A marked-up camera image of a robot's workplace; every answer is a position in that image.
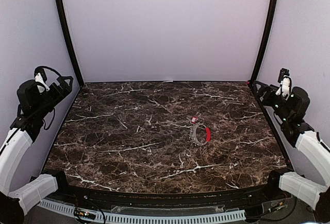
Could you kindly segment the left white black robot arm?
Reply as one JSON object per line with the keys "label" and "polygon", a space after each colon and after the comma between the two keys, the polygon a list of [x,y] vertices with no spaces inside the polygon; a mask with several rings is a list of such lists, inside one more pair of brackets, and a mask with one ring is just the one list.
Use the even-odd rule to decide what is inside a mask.
{"label": "left white black robot arm", "polygon": [[18,165],[44,127],[44,118],[72,91],[71,76],[59,76],[50,86],[45,82],[46,77],[37,73],[17,90],[18,114],[1,146],[1,223],[23,223],[27,213],[52,193],[61,201],[73,197],[60,170],[46,170],[19,189],[10,190]]}

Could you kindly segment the large keyring with red sleeve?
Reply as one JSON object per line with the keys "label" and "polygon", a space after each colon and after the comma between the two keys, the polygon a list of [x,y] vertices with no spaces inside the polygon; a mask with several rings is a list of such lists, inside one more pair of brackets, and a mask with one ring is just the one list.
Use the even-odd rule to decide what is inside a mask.
{"label": "large keyring with red sleeve", "polygon": [[197,146],[205,146],[211,140],[210,128],[204,124],[194,124],[191,128],[190,138]]}

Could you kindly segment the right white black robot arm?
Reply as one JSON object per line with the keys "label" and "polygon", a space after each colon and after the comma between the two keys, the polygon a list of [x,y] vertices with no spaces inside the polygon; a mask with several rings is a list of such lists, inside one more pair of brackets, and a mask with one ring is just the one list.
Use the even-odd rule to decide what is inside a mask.
{"label": "right white black robot arm", "polygon": [[271,172],[263,196],[274,200],[286,191],[308,204],[322,222],[329,221],[329,147],[308,123],[304,115],[310,99],[301,87],[276,87],[254,81],[255,97],[263,106],[273,108],[281,120],[280,128],[289,144],[301,152],[312,163],[324,180],[324,185],[300,176],[292,170]]}

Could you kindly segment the red key tag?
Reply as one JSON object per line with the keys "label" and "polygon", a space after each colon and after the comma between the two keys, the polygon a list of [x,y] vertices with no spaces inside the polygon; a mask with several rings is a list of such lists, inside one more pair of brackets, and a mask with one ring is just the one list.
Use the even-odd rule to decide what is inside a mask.
{"label": "red key tag", "polygon": [[192,117],[191,122],[194,124],[196,123],[196,121],[197,121],[197,117],[196,116]]}

